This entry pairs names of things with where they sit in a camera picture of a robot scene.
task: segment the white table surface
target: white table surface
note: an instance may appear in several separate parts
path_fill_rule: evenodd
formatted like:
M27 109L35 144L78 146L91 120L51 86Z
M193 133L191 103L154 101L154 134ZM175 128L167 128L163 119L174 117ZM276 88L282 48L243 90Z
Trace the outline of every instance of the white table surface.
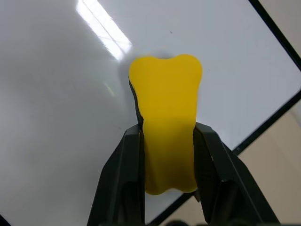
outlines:
M300 71L247 0L1 1L4 218L85 225L103 165L136 124L130 62L181 53L203 65L197 121L231 149L301 86ZM147 195L146 222L179 195Z

